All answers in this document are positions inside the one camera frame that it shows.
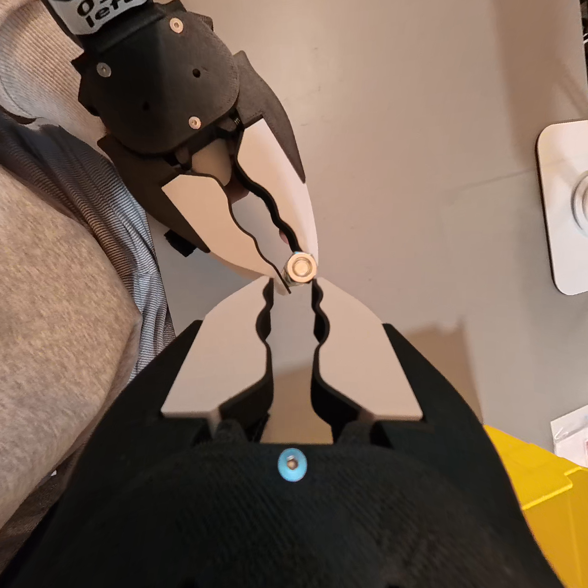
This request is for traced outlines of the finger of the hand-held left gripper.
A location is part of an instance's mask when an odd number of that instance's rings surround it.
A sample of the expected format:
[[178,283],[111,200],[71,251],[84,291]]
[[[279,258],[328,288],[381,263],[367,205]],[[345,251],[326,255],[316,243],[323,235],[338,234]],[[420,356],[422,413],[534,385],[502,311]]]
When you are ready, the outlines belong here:
[[291,255],[310,253],[318,264],[318,234],[306,182],[263,118],[242,131],[235,165],[245,186],[266,204]]
[[279,271],[261,254],[256,239],[237,223],[217,179],[179,175],[162,190],[215,259],[250,280],[268,276],[279,294],[290,294]]

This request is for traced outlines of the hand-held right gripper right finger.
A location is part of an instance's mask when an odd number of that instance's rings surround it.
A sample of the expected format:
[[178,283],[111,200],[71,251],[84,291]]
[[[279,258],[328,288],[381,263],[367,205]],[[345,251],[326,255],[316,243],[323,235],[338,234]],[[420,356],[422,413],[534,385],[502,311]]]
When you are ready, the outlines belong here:
[[324,277],[313,283],[319,345],[313,375],[323,420],[421,420],[423,412],[381,320]]

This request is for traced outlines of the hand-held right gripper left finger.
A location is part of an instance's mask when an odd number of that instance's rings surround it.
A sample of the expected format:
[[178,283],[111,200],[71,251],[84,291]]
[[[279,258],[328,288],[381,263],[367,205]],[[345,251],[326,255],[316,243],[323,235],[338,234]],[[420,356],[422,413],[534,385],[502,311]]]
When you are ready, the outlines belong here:
[[228,419],[247,429],[268,414],[273,294],[273,280],[260,277],[208,312],[161,407],[165,417],[204,419],[216,430]]

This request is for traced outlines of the silver bolt with nuts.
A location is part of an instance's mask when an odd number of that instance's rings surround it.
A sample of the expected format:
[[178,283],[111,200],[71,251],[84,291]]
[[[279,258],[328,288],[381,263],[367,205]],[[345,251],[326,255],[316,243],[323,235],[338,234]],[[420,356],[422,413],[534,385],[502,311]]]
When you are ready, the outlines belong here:
[[282,278],[291,287],[313,281],[318,273],[314,256],[306,252],[294,252],[283,267]]

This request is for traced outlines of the person's left forearm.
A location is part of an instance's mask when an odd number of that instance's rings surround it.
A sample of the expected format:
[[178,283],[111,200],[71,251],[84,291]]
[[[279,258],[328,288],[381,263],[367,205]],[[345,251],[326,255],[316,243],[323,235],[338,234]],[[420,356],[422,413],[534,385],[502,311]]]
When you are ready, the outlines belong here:
[[78,101],[80,76],[72,60],[82,50],[41,1],[1,1],[1,106],[67,131],[101,155],[102,121]]

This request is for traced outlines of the grey desk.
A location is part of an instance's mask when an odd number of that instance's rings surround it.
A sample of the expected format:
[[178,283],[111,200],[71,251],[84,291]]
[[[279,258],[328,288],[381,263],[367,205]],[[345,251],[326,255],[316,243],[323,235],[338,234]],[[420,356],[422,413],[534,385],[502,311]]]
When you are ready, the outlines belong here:
[[579,1],[185,1],[285,107],[322,277],[486,424],[553,449],[587,404],[587,295],[550,274],[535,144],[587,116]]

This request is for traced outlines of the striped grey shirt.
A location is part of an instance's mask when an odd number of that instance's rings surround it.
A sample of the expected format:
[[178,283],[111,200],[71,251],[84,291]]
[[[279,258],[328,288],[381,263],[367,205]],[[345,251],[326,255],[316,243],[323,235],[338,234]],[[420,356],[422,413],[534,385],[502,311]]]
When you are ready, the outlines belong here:
[[1,165],[63,205],[107,255],[142,316],[132,380],[175,338],[145,211],[107,158],[55,125],[2,112]]

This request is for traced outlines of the person's grey hoodie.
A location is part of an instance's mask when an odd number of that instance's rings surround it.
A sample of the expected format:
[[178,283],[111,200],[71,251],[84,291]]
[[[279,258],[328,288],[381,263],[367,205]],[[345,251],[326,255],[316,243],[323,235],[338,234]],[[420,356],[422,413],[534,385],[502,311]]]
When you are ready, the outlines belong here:
[[124,386],[140,323],[90,232],[2,168],[2,526]]

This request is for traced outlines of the yellow plastic bin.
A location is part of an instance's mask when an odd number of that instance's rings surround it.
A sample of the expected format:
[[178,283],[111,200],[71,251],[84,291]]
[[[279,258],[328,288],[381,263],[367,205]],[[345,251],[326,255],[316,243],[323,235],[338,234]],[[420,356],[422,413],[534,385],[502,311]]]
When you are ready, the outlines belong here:
[[484,429],[562,584],[587,587],[587,469],[493,427]]

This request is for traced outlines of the white document stand base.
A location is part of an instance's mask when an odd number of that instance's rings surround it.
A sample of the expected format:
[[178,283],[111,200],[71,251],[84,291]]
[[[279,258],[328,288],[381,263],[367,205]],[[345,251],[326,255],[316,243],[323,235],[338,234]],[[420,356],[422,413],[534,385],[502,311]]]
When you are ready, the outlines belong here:
[[547,126],[536,158],[553,283],[587,293],[587,120]]

